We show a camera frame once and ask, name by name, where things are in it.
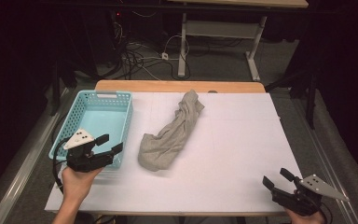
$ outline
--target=white paper sheet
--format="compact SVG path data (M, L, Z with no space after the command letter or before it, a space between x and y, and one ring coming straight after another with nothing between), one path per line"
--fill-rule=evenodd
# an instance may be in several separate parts
M169 170L150 172L137 156L144 133L172 122L183 93L134 92L131 126L119 170L104 169L80 209L99 213L276 213L263 176L292 192L279 174L301 177L267 93L199 93L205 105L193 133ZM53 188L46 210L57 211Z

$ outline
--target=human hand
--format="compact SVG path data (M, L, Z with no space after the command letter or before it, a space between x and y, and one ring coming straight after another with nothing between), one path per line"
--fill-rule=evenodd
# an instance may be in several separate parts
M75 172L70 167L62 171L63 201L54 224L74 223L76 213L90 192L92 181L103 168L88 173Z
M324 224L324 217L320 212L316 212L309 217L302 217L290 209L284 208L284 210L292 219L292 224Z
M62 171L63 199L81 203L89 194L92 181L103 168L88 173L76 172L70 167Z

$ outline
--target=light blue plastic basket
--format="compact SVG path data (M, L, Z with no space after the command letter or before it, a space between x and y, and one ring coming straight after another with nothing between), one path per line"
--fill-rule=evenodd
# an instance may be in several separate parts
M48 156L53 159L55 147L62 139L71 137L79 128L85 129L94 138L109 134L108 142L92 149L94 154L108 151L121 142L124 151L131 116L132 94L128 91L80 91ZM114 157L113 163L108 165L109 167L120 167L123 151ZM57 161L65 161L66 154L67 150L61 146L58 150Z

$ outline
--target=desk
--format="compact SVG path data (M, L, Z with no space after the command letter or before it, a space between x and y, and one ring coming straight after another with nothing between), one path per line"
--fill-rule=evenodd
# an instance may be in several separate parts
M170 0L173 2L220 4L252 7L307 7L305 0ZM222 36L234 38L253 39L254 44L250 51L246 51L246 61L253 81L260 81L257 67L255 66L255 52L261 35L263 34L267 16L263 16L259 23L237 23L219 21L190 21L183 14L181 57L179 57L178 76L184 77L186 73L186 35Z
M143 133L156 133L167 124L190 89L205 105L196 128L169 170L147 171L137 161ZM293 183L279 175L280 169L301 174L260 83L123 80L100 81L96 90L132 91L134 110L121 167L105 168L96 177L80 210L106 215L283 214L262 185L263 175L277 187L293 190ZM245 93L224 93L231 91ZM53 188L45 209L57 211L61 202L61 192Z

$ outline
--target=basket handle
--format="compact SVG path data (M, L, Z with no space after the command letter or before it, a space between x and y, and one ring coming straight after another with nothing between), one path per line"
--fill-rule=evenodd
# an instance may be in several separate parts
M95 93L97 94L98 98L117 98L117 91L96 91Z

